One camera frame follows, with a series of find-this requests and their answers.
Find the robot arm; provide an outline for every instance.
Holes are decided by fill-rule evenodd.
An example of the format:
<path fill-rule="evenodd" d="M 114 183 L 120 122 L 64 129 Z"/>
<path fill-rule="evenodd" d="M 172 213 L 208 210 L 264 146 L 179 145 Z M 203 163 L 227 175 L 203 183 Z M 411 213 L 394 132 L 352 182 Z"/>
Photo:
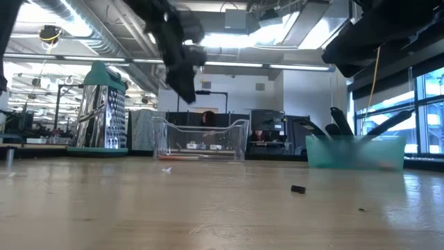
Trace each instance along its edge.
<path fill-rule="evenodd" d="M 205 32 L 191 12 L 179 12 L 167 0 L 123 0 L 145 23 L 145 31 L 156 40 L 157 48 L 167 68 L 166 83 L 187 103 L 196 100 L 194 66 L 203 66 L 205 52 L 184 45 L 185 40 L 199 43 Z"/>

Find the wooden table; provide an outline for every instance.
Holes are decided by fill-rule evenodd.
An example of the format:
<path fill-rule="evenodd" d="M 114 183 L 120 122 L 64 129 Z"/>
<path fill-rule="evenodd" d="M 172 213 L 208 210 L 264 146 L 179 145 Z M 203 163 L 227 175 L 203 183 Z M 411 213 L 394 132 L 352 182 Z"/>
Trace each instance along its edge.
<path fill-rule="evenodd" d="M 0 249 L 444 249 L 444 175 L 16 160 L 13 176 L 0 167 Z"/>

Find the clear plastic container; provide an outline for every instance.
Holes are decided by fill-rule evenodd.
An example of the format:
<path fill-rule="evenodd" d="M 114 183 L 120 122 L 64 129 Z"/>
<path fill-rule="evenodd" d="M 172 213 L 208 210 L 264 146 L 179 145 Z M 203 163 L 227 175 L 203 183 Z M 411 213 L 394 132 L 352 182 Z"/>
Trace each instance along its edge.
<path fill-rule="evenodd" d="M 305 138 L 310 167 L 402 171 L 406 139 L 402 136 L 308 135 Z"/>
<path fill-rule="evenodd" d="M 73 140 L 71 138 L 64 138 L 54 136 L 51 137 L 48 141 L 49 144 L 59 144 L 59 145 L 72 145 Z"/>
<path fill-rule="evenodd" d="M 244 161 L 248 123 L 239 119 L 227 128 L 176 126 L 153 117 L 154 156 L 162 160 Z"/>

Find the computer monitor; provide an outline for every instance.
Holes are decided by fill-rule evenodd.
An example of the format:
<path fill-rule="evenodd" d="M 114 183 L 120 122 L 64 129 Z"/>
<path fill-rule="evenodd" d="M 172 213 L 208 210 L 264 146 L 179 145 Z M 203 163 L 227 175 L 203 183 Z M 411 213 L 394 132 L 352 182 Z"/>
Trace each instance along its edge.
<path fill-rule="evenodd" d="M 250 123 L 252 131 L 282 131 L 285 112 L 274 110 L 251 110 Z"/>

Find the teal plastic bin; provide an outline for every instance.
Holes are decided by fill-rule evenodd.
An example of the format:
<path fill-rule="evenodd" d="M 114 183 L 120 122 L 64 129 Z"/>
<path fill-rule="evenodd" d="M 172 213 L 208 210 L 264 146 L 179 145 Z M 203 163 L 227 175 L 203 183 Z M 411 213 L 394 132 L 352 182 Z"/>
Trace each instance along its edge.
<path fill-rule="evenodd" d="M 308 135 L 305 141 L 310 167 L 402 171 L 404 166 L 406 139 L 402 136 Z"/>

